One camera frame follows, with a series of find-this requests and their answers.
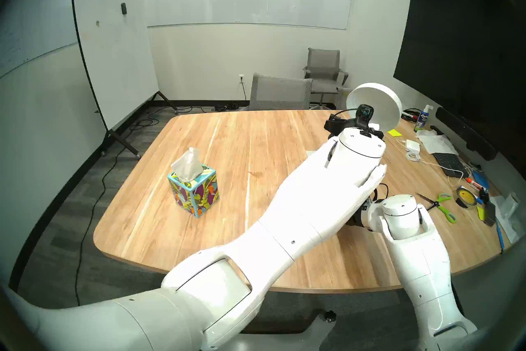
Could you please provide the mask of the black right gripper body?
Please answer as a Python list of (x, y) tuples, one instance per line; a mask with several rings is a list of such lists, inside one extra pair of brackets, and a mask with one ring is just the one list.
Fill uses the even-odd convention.
[(362, 228), (369, 228), (368, 225), (368, 209), (371, 205), (371, 200), (366, 200), (358, 207), (354, 214), (347, 220), (346, 225), (358, 226)]

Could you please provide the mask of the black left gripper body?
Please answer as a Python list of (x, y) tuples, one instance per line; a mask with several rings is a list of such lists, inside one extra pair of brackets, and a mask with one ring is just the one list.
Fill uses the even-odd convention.
[(379, 139), (384, 138), (382, 131), (372, 128), (368, 118), (343, 119), (340, 117), (329, 117), (324, 125), (324, 129), (329, 132), (328, 138), (339, 136), (345, 128), (359, 128), (361, 132), (368, 137), (374, 135)]

